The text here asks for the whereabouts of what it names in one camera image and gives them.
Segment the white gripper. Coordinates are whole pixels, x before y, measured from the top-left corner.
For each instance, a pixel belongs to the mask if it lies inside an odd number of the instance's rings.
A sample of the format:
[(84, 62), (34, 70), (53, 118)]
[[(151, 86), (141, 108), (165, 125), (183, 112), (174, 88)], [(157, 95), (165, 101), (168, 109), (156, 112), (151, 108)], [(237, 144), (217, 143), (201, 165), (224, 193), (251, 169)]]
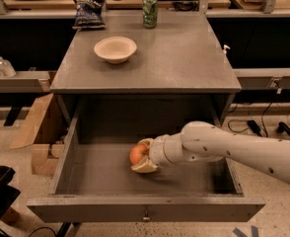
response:
[(149, 149), (149, 157), (142, 158), (131, 169), (140, 174), (153, 173), (158, 166), (171, 166), (184, 161), (181, 135), (162, 135), (157, 138), (144, 138), (139, 144)]

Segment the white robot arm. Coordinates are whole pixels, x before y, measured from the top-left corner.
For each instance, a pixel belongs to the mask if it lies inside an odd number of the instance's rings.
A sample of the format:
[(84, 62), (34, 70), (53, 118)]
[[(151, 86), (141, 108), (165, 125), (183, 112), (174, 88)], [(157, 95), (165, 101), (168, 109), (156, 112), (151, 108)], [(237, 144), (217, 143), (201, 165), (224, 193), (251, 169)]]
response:
[(129, 153), (131, 169), (137, 173), (219, 158), (290, 184), (290, 140), (232, 133), (204, 121), (189, 122), (177, 134), (142, 139)]

